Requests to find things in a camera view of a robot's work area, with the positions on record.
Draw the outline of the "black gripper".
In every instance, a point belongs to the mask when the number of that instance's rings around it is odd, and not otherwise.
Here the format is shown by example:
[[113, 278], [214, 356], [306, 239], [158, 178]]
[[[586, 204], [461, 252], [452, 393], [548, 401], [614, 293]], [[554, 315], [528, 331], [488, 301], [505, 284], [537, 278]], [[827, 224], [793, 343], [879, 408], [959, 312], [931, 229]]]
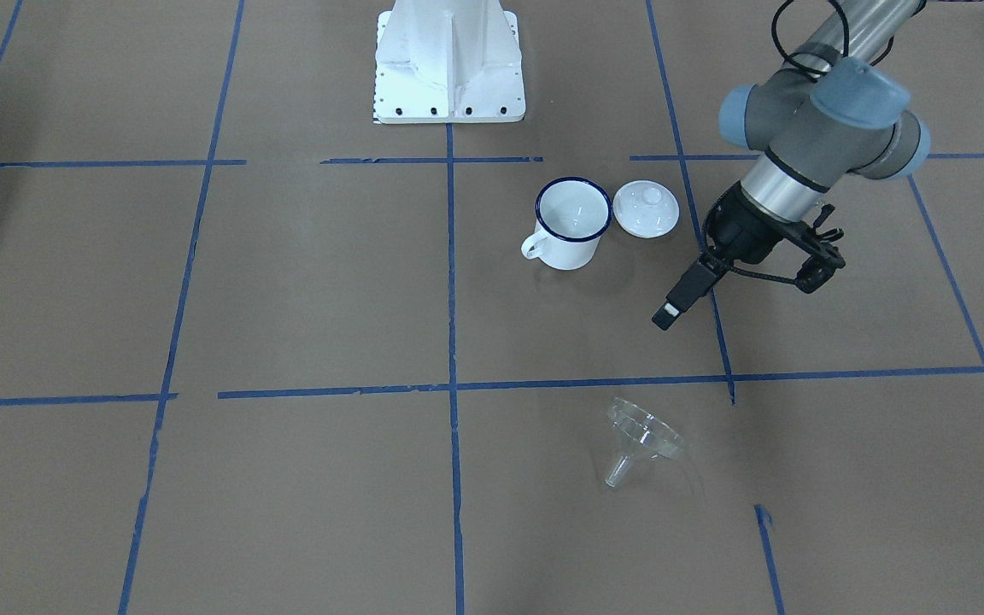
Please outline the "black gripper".
[[673, 285], [652, 322], [668, 331], [718, 283], [719, 270], [733, 267], [737, 261], [749, 265], [764, 261], [782, 240], [778, 227], [742, 190], [725, 191], [704, 218], [706, 246], [700, 261], [695, 261]]

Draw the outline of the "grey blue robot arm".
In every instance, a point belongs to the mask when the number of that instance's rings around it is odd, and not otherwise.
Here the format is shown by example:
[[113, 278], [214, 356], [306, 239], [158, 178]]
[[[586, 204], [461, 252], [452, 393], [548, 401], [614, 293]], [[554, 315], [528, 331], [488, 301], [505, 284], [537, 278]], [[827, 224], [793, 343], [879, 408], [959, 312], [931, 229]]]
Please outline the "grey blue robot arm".
[[844, 176], [909, 178], [932, 149], [932, 132], [909, 105], [911, 94], [882, 72], [894, 36], [924, 9], [922, 1], [835, 1], [833, 14], [788, 50], [762, 83], [735, 87], [723, 99], [718, 131], [757, 153], [748, 173], [723, 192], [700, 223], [700, 255], [653, 316], [668, 330], [733, 273], [764, 279], [760, 264], [781, 243], [805, 254], [788, 278], [806, 295], [828, 283], [845, 261], [842, 231], [823, 229], [828, 192]]

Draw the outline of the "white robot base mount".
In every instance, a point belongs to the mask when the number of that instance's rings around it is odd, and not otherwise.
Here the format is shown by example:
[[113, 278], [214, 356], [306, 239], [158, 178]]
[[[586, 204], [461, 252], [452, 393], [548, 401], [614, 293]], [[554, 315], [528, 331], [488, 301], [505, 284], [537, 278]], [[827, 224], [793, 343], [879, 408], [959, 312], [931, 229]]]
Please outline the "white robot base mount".
[[519, 22], [500, 1], [395, 1], [375, 32], [375, 122], [524, 119]]

